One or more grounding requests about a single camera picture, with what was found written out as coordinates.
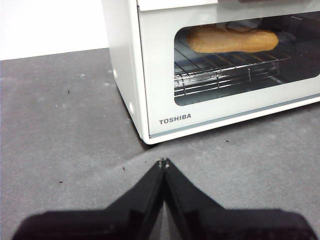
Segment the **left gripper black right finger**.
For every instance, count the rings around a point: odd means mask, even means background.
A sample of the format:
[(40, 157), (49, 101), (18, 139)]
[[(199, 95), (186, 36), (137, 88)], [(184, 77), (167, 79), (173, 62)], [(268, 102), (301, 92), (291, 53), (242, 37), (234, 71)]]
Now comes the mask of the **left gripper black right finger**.
[(197, 188), (170, 159), (162, 161), (166, 203), (184, 240), (315, 240), (299, 213), (227, 209)]

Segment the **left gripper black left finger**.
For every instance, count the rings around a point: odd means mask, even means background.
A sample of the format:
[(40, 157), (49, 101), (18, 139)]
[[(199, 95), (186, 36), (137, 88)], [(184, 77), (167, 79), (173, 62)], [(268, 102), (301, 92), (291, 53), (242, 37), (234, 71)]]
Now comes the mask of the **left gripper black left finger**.
[(146, 240), (162, 207), (166, 161), (157, 161), (105, 209), (47, 211), (27, 217), (14, 240)]

